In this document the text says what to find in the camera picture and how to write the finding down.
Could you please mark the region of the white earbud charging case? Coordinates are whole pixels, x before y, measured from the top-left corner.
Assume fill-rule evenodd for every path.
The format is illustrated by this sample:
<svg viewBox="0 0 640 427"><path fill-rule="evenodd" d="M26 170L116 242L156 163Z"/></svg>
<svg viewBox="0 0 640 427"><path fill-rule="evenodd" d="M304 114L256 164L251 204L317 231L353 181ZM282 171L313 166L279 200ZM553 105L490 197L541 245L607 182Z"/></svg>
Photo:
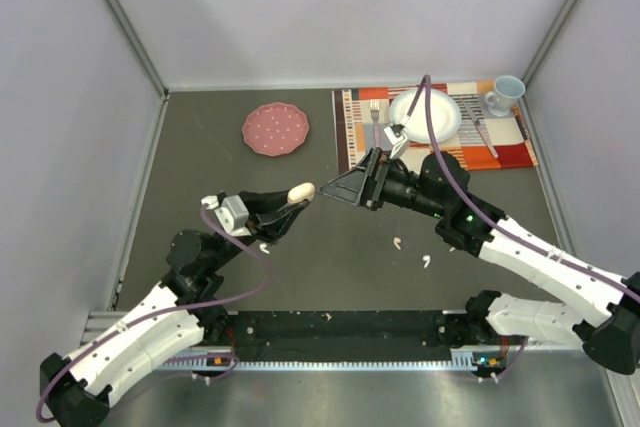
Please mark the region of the white earbud charging case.
<svg viewBox="0 0 640 427"><path fill-rule="evenodd" d="M311 202L315 196L316 188L313 183L305 182L292 187L287 193L289 204L298 204L303 201Z"/></svg>

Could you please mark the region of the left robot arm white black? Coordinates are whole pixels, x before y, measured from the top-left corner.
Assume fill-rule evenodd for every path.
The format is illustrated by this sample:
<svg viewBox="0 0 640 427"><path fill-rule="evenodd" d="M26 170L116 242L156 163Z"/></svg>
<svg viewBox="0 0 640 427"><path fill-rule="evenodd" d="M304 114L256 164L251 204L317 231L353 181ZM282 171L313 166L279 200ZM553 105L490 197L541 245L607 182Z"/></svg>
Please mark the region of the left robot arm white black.
<svg viewBox="0 0 640 427"><path fill-rule="evenodd" d="M98 426L139 381L180 352L226 334L218 270L252 244L273 245L311 204L310 182L270 193L219 193L202 198L208 231L183 230L171 242L167 274L126 315L94 340L40 365L40 423Z"/></svg>

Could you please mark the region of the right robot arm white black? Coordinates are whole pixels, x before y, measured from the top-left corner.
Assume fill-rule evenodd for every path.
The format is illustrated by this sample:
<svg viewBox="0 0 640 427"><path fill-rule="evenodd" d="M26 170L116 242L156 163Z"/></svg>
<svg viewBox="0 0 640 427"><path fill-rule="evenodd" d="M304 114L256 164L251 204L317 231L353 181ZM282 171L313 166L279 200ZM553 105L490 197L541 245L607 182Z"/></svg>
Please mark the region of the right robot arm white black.
<svg viewBox="0 0 640 427"><path fill-rule="evenodd" d="M376 211L389 203L436 219L435 232L455 250L502 267L553 296L551 302L484 291L466 307L476 341L523 336L580 348L623 375L639 367L639 277L581 261L523 228L467 190L469 173L446 153L426 156L418 172L379 148L321 186L322 195Z"/></svg>

